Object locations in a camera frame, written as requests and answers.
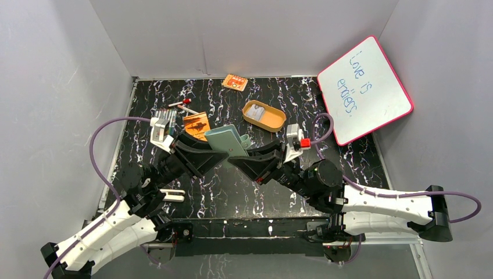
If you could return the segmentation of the tan oval tray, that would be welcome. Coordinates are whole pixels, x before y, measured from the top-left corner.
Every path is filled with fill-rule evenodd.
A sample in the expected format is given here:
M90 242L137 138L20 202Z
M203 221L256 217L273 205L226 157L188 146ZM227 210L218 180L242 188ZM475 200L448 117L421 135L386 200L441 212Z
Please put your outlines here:
M245 116L245 113L249 109L250 106L252 105L260 105L265 108L265 113L260 121L254 121L253 119L250 119ZM267 105L263 102L260 102L258 100L251 100L248 101L245 106L242 108L242 115L248 123L253 124L254 126L258 126L266 131L269 131L271 133L276 133L282 129L284 126L284 123L287 119L285 113L279 109L276 109L270 105Z

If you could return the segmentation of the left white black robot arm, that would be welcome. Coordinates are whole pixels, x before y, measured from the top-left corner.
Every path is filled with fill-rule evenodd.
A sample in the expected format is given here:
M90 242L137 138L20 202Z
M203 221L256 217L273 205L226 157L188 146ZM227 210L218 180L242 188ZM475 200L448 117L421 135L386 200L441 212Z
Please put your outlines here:
M41 253L53 278L91 278L101 267L142 244L176 239L177 226L162 210L164 202L183 202L185 192L165 185L184 174L201 178L228 154L187 134L154 129L150 142L160 148L156 165L130 163L113 182L121 195L100 216L72 237L49 242Z

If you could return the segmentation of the mint green card holder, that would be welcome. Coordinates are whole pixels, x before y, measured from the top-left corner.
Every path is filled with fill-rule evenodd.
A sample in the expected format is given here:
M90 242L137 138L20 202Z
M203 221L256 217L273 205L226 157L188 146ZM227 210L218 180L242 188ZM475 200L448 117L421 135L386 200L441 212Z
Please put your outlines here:
M206 131L204 136L214 151L227 152L229 156L247 156L246 150L252 146L250 136L240 135L233 124Z

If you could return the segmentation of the red capped marker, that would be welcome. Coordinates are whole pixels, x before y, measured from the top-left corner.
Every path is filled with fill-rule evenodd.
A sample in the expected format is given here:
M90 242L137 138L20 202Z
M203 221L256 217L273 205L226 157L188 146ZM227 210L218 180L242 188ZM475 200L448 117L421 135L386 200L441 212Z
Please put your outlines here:
M168 104L167 107L168 108L171 108L171 107L178 106L178 105L186 105L186 104L188 104L190 102L191 102L191 99L190 98L187 98L187 99L183 99L180 102L175 102L175 103Z

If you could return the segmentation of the white marker pen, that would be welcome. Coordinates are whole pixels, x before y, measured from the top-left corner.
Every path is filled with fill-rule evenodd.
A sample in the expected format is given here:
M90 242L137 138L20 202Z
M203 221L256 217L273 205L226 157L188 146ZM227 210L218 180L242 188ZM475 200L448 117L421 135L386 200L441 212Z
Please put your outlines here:
M183 111L188 112L189 114L192 114L192 115L198 115L198 114L199 114L199 112L196 112L196 111L194 111L194 110L192 110L192 109L190 109L190 108L187 108L187 107L185 107L185 106L183 106L183 105L177 105L177 107L178 107L179 109L183 110Z

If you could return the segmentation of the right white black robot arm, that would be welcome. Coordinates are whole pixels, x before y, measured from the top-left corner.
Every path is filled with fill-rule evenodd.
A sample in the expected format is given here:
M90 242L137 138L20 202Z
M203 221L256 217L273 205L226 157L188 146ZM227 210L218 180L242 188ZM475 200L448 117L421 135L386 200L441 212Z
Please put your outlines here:
M272 142L233 156L228 162L250 180L263 185L271 180L305 198L332 221L315 233L325 239L343 240L365 233L409 233L434 242L452 241L443 188L432 185L422 192L399 192L352 185L327 159L302 169L299 156L310 148L309 139L291 144Z

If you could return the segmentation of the black aluminium base frame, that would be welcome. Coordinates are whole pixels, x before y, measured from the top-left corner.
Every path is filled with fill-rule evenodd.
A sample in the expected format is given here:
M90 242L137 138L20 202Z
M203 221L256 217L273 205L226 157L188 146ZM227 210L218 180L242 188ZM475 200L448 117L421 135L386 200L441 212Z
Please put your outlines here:
M324 217L258 219L175 219L142 249L154 263L198 255L287 255L326 257L346 262L360 245L412 244L413 235L342 230Z

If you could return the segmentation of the white eraser block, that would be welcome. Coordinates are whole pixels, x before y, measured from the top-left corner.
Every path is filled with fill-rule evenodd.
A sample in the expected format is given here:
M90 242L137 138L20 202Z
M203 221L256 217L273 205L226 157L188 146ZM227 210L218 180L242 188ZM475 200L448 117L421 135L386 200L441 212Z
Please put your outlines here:
M164 194L163 201L165 202L184 202L185 191L181 189L160 189Z

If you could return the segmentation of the pack of coloured markers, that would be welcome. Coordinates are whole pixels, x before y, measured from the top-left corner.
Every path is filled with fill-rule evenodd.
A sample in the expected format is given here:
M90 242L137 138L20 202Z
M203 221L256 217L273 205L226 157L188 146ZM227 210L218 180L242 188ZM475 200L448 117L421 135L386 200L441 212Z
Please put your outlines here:
M175 135L176 133L176 119L178 116L178 111L177 109L158 109L154 115L153 119L165 119L167 120L168 126L167 126L167 132L170 135Z

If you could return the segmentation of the pink framed whiteboard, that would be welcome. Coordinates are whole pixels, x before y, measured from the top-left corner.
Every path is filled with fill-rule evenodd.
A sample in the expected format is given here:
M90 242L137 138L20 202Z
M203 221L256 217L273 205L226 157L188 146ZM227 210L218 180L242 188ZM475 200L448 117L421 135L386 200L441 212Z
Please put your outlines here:
M333 133L347 145L408 115L414 104L371 35L317 75Z

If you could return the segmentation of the orange paperback book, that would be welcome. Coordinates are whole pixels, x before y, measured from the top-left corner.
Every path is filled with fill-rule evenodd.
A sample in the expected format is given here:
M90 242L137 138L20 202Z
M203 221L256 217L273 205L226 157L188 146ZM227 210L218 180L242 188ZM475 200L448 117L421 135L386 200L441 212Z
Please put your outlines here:
M206 112L189 115L183 118L185 131L194 138L207 141L205 133L211 130L208 115Z

